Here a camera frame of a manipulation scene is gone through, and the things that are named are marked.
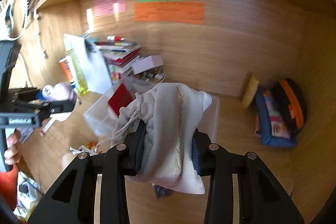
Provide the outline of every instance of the orange sleeve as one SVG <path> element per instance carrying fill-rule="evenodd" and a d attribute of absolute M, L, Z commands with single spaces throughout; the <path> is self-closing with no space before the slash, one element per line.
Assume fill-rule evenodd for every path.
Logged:
<path fill-rule="evenodd" d="M 0 172 L 0 195 L 12 211 L 16 208 L 17 177 L 17 165 L 9 172 Z"/>

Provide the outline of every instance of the metal screw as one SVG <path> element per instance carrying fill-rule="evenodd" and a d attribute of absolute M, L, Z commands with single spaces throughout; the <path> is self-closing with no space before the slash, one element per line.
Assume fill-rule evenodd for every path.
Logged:
<path fill-rule="evenodd" d="M 78 157 L 79 157 L 80 160 L 83 160 L 87 157 L 87 153 L 86 152 L 79 153 Z"/>
<path fill-rule="evenodd" d="M 117 150 L 122 151 L 126 149 L 126 145 L 123 143 L 120 143 L 117 145 Z"/>
<path fill-rule="evenodd" d="M 216 151 L 218 150 L 218 148 L 219 148 L 218 144 L 212 143 L 211 145 L 209 145 L 210 150 Z"/>
<path fill-rule="evenodd" d="M 257 154 L 254 152 L 248 152 L 247 157 L 251 160 L 255 160 L 257 158 Z"/>

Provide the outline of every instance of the stack of books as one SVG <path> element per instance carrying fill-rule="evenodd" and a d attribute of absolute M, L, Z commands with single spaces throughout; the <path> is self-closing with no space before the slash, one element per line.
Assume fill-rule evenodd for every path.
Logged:
<path fill-rule="evenodd" d="M 132 64 L 139 59 L 141 47 L 135 42 L 96 42 L 110 71 L 112 82 L 116 83 L 132 72 Z"/>

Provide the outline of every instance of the white box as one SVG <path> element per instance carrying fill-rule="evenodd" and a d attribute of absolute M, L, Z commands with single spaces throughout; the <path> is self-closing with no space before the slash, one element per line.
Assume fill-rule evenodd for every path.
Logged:
<path fill-rule="evenodd" d="M 161 55 L 151 55 L 133 63 L 132 70 L 134 75 L 137 75 L 146 70 L 163 66 Z"/>

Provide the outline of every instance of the finger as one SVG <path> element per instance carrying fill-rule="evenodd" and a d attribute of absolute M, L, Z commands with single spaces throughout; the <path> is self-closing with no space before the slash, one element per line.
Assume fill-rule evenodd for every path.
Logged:
<path fill-rule="evenodd" d="M 5 163 L 7 165 L 13 165 L 13 164 L 16 164 L 20 161 L 21 159 L 21 151 L 19 151 L 13 158 L 10 158 L 10 159 L 5 159 Z"/>
<path fill-rule="evenodd" d="M 5 151 L 4 153 L 5 158 L 10 159 L 14 157 L 20 151 L 20 149 L 21 149 L 21 143 L 17 142 L 16 144 L 12 145 Z"/>
<path fill-rule="evenodd" d="M 11 146 L 15 143 L 17 143 L 21 138 L 21 132 L 15 130 L 15 132 L 7 138 L 7 146 Z"/>

